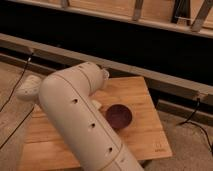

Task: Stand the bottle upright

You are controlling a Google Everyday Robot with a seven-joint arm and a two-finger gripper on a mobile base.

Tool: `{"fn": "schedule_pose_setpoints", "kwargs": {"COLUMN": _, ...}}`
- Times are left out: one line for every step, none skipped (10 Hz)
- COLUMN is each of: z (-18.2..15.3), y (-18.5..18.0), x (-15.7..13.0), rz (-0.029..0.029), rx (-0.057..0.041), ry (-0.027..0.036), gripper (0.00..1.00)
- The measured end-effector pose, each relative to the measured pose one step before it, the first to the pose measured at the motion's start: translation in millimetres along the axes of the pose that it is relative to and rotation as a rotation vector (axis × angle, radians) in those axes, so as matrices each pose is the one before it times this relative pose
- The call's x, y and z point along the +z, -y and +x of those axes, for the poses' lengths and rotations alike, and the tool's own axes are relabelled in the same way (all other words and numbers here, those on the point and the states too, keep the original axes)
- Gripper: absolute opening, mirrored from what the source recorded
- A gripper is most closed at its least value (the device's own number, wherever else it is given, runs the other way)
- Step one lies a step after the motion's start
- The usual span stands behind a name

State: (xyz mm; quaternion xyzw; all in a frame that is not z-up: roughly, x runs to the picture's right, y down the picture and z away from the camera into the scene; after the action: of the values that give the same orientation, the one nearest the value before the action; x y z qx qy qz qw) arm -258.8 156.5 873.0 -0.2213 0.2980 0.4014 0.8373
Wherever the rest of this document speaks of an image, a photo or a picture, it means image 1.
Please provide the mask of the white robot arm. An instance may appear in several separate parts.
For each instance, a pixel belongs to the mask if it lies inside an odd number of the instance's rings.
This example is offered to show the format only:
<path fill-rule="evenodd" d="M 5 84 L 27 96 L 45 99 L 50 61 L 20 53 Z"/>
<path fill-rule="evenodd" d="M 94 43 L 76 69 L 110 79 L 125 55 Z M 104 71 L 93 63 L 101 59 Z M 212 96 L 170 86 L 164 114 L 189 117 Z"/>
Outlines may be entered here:
<path fill-rule="evenodd" d="M 84 62 L 44 79 L 28 76 L 17 97 L 39 105 L 84 171 L 144 171 L 90 100 L 105 80 L 103 69 Z"/>

